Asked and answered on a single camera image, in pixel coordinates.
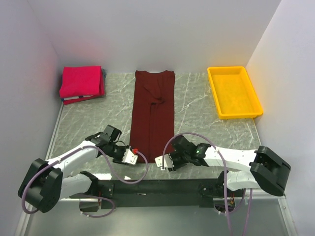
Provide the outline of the dark red t-shirt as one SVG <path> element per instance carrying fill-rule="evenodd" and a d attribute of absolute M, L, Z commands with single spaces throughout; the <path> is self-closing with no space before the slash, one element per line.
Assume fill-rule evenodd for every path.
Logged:
<path fill-rule="evenodd" d="M 175 72 L 135 72 L 130 145 L 143 153 L 149 163 L 161 156 L 174 136 Z"/>

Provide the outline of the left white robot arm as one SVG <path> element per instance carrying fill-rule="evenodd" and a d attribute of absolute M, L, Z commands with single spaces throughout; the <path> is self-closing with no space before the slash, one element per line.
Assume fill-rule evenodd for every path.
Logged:
<path fill-rule="evenodd" d="M 75 176 L 71 173 L 102 154 L 111 157 L 114 163 L 134 165 L 137 155 L 130 146 L 117 144 L 120 135 L 119 129 L 108 125 L 104 131 L 88 136 L 78 146 L 58 157 L 49 161 L 40 158 L 33 161 L 18 190 L 22 206 L 29 203 L 36 210 L 46 213 L 63 198 L 74 195 L 99 197 L 103 190 L 95 175 L 87 171 Z"/>

